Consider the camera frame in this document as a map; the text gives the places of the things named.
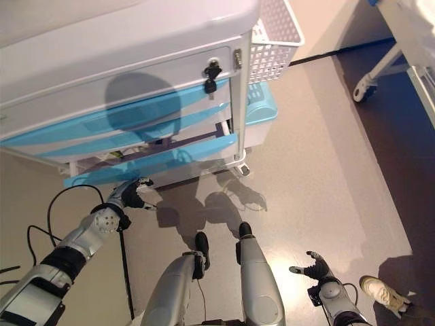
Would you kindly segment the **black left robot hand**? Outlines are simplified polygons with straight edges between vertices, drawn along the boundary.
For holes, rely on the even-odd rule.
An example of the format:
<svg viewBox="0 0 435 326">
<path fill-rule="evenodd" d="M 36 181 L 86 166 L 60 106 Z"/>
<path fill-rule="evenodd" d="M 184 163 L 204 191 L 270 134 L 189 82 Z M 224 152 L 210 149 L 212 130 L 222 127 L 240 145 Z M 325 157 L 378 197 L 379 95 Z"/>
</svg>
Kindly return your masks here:
<svg viewBox="0 0 435 326">
<path fill-rule="evenodd" d="M 114 188 L 106 200 L 106 203 L 114 204 L 121 209 L 129 207 L 134 209 L 145 209 L 147 211 L 156 211 L 157 206 L 144 201 L 138 193 L 138 188 L 142 185 L 148 187 L 153 184 L 154 182 L 147 177 L 125 181 Z"/>
</svg>

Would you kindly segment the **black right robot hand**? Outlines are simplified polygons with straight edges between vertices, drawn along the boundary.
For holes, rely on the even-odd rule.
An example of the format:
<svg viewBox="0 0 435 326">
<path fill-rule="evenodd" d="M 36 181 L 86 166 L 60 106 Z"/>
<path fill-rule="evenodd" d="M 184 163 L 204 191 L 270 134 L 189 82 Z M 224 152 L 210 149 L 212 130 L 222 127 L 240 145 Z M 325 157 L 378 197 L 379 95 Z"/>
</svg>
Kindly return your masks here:
<svg viewBox="0 0 435 326">
<path fill-rule="evenodd" d="M 308 276 L 314 280 L 321 280 L 328 275 L 330 272 L 329 266 L 319 253 L 307 251 L 306 254 L 314 259 L 315 263 L 307 267 L 290 266 L 289 271 L 291 273 Z"/>
</svg>

